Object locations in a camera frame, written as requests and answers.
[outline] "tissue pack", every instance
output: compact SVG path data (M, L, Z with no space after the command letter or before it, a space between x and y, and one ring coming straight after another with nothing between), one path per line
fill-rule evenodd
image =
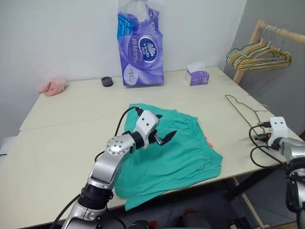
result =
M164 82L158 15L145 1L131 1L119 9L117 39L126 86Z
M208 84L210 74L207 72L205 65L201 62L192 63L187 66L185 80L188 85Z

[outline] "pink towel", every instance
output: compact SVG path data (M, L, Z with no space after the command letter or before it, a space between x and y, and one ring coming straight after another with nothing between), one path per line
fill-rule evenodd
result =
M68 85L68 82L62 78L53 78L50 79L46 84L39 86L39 93L44 93L45 96L53 96L59 94L65 87Z

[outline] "green cloth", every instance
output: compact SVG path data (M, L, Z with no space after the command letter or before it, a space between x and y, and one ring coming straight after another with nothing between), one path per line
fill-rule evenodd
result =
M157 135L165 137L177 130L167 144L151 144L138 149L125 161L115 185L116 194L127 199L130 210L166 191L188 187L219 175L222 156L207 143L197 118L176 110L164 110L146 104L130 104L155 115L163 115ZM130 111L125 130L133 131L138 115Z

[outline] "small purple box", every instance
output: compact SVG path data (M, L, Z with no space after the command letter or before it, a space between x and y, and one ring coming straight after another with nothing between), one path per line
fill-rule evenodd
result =
M185 79L190 86L208 84L210 74L207 71L186 71Z

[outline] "table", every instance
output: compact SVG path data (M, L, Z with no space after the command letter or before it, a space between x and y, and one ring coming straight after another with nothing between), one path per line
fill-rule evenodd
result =
M175 108L198 117L205 135L224 159L218 177L195 186L259 170L249 158L254 147L247 136L249 126L224 95L231 94L254 109L265 108L218 68L208 71L209 84L202 86L189 87L183 78L185 71L179 71L166 73L164 86L125 88L122 79L115 78L110 88L100 87L99 80L74 82L56 97L40 96L22 125L26 130L19 133L6 162L0 166L0 206L4 209L1 228L53 222L85 185L94 157L114 135L129 103ZM238 108L252 125L257 123L252 112L242 105ZM264 121L273 116L270 112L259 115ZM292 131L289 133L299 139ZM257 153L254 158L264 165L275 164L264 154ZM115 195L109 207L124 203Z

